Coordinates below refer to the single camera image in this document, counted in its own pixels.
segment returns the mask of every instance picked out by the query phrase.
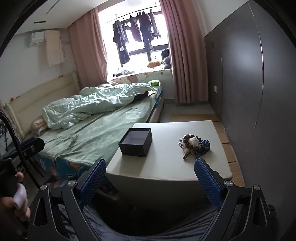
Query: curtain fold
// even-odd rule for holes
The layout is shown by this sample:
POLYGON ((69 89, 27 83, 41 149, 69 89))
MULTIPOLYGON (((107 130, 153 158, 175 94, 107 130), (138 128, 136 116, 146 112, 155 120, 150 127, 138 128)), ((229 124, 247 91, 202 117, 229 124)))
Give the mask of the curtain fold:
POLYGON ((68 29, 71 49, 80 77, 80 87, 107 83, 107 53, 99 24, 98 8, 84 14, 68 29))
POLYGON ((208 100, 205 43, 189 0, 160 0, 165 16, 177 103, 208 100))

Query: black box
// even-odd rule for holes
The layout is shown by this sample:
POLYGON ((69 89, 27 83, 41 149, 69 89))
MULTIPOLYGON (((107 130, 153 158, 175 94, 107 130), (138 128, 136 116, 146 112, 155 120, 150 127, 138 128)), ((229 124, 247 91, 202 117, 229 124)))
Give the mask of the black box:
POLYGON ((130 128, 118 145, 122 155, 146 157, 151 142, 150 128, 130 128))

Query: green comforter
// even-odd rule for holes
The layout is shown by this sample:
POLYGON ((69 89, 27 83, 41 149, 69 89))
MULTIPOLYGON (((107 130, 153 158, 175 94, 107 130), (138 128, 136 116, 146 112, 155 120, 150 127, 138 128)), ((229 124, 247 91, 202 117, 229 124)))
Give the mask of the green comforter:
POLYGON ((79 95, 50 103, 43 108, 42 115, 50 129, 68 129, 92 115, 126 106, 146 91, 156 93, 157 88, 148 83, 84 88, 79 95))

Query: white wall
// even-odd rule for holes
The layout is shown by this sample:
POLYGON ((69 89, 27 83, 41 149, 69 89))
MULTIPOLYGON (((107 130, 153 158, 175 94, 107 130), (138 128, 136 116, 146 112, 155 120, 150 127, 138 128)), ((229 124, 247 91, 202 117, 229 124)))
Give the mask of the white wall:
MULTIPOLYGON (((69 42, 67 29, 59 29, 62 42, 69 42)), ((45 44, 28 47, 30 33, 15 35, 0 58, 0 99, 9 102, 26 91, 76 70, 70 44, 63 44, 65 62, 48 66, 45 44)))
POLYGON ((202 36, 206 36, 219 23, 248 0, 192 0, 202 36))

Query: cream headboard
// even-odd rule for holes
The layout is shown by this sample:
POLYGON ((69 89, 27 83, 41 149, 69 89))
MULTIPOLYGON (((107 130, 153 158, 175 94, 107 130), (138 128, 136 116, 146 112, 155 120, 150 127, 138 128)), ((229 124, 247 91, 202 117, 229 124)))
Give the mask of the cream headboard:
POLYGON ((50 80, 20 95, 5 109, 15 122, 22 139, 30 132, 32 121, 42 115, 42 109, 58 99, 77 95, 80 91, 75 72, 50 80))

